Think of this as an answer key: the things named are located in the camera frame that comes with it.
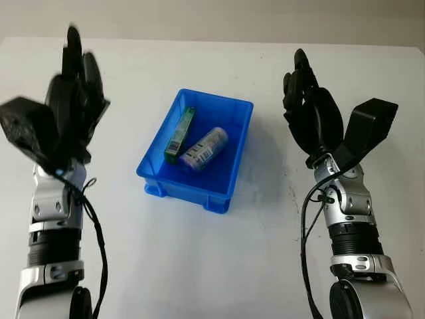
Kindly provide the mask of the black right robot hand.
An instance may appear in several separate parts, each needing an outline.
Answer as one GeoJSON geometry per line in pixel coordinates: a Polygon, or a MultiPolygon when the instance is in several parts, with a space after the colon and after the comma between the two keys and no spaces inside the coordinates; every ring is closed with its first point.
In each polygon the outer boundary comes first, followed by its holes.
{"type": "Polygon", "coordinates": [[[331,95],[318,81],[307,55],[298,49],[294,71],[284,76],[284,118],[297,145],[312,166],[323,154],[331,153],[343,141],[343,120],[331,95]]]}

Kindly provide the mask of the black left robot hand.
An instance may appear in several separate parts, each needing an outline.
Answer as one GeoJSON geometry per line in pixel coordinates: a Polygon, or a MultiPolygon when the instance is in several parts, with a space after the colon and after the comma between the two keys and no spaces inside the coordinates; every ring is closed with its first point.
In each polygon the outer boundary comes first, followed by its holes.
{"type": "Polygon", "coordinates": [[[90,163],[87,147],[110,101],[104,97],[96,57],[82,50],[80,34],[73,24],[68,27],[62,49],[62,70],[49,83],[46,105],[58,130],[59,154],[90,163]]]}

